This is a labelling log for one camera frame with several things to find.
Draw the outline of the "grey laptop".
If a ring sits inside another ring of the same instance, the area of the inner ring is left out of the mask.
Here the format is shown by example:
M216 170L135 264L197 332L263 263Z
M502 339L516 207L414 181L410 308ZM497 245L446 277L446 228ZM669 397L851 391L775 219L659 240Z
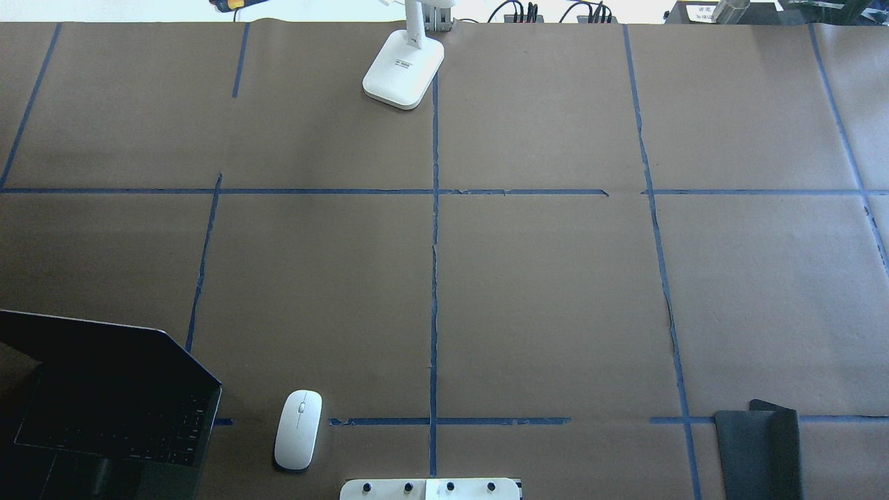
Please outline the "grey laptop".
M194 499L222 383L168 333L2 311L35 380L2 443L3 499Z

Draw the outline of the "white computer mouse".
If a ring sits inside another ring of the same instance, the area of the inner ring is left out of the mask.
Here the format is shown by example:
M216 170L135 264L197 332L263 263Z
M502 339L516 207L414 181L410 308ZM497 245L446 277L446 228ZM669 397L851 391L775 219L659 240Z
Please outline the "white computer mouse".
M283 469L307 469L313 460L323 397L314 390L295 390L283 404L277 425L274 460Z

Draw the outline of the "black folded mouse pad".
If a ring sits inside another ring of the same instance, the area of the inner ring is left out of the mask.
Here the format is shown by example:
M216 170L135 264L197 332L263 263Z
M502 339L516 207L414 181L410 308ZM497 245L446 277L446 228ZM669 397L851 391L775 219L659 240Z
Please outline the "black folded mouse pad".
M727 499L804 499L799 414L752 399L713 415Z

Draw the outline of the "orange black tool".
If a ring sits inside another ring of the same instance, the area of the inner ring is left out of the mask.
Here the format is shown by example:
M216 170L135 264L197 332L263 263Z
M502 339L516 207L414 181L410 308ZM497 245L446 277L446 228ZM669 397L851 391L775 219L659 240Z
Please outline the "orange black tool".
M266 0L210 0L209 4L220 13L230 13L264 2Z

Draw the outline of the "dark box with label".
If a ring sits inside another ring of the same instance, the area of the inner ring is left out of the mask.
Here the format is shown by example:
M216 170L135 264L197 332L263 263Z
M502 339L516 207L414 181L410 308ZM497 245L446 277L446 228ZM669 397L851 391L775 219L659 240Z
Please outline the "dark box with label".
M676 1L664 16L664 24L781 25L774 2Z

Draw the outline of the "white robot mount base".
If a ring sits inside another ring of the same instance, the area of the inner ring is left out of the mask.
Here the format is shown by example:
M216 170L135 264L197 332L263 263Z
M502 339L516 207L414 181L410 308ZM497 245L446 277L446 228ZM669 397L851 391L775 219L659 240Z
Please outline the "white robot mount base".
M366 478L349 480L340 499L522 499L514 478Z

